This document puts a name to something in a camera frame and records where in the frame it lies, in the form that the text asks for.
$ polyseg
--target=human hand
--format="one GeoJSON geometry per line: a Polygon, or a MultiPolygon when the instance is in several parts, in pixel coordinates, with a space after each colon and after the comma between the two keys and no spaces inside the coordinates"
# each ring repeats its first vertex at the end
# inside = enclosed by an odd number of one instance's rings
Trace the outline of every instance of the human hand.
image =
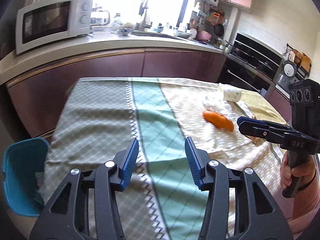
{"type": "Polygon", "coordinates": [[[282,165],[280,167],[280,185],[282,188],[290,186],[292,183],[291,176],[302,177],[300,187],[308,184],[316,174],[316,164],[313,157],[310,155],[309,160],[300,166],[290,168],[288,165],[288,152],[284,154],[282,165]]]}

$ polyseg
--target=plastic basket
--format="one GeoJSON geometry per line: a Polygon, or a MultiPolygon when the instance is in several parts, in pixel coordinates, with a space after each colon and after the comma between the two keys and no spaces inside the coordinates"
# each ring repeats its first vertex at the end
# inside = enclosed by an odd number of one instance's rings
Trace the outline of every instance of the plastic basket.
{"type": "Polygon", "coordinates": [[[35,198],[35,173],[44,171],[48,149],[49,143],[37,137],[14,143],[4,153],[4,196],[18,215],[38,217],[43,208],[35,198]]]}

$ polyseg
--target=microwave knob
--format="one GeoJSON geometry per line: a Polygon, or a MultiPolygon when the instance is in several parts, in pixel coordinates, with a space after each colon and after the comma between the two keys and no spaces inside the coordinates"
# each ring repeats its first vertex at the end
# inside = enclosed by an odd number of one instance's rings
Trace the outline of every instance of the microwave knob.
{"type": "Polygon", "coordinates": [[[82,8],[82,10],[87,11],[89,9],[88,8],[88,3],[87,2],[83,3],[81,8],[82,8]]]}
{"type": "Polygon", "coordinates": [[[80,17],[80,22],[81,22],[81,23],[86,23],[86,22],[87,22],[87,15],[82,15],[82,16],[80,17]]]}

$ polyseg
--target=kitchen counter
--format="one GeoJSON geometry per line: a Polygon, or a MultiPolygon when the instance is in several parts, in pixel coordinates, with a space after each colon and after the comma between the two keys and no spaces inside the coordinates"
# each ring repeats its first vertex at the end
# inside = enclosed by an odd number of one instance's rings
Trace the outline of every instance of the kitchen counter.
{"type": "MultiPolygon", "coordinates": [[[[161,34],[169,35],[168,33],[173,36],[173,32],[169,30],[167,30],[167,33],[164,31],[161,34]]],[[[38,66],[75,55],[114,49],[152,47],[200,50],[226,54],[222,50],[210,45],[186,39],[171,39],[170,36],[168,38],[160,38],[135,36],[131,34],[128,36],[121,36],[112,33],[94,33],[93,35],[78,36],[52,42],[19,55],[16,54],[15,50],[12,51],[0,61],[0,85],[38,66]]]]}

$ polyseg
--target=sink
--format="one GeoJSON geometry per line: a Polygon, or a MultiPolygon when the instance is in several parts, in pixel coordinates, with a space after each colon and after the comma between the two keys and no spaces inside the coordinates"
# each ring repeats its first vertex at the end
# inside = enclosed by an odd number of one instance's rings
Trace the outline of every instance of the sink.
{"type": "Polygon", "coordinates": [[[149,37],[159,37],[159,38],[167,38],[167,39],[174,39],[174,40],[181,40],[179,38],[176,37],[172,37],[169,35],[165,35],[165,34],[161,34],[161,33],[138,33],[138,32],[133,32],[131,33],[132,35],[136,35],[136,36],[149,36],[149,37]]]}

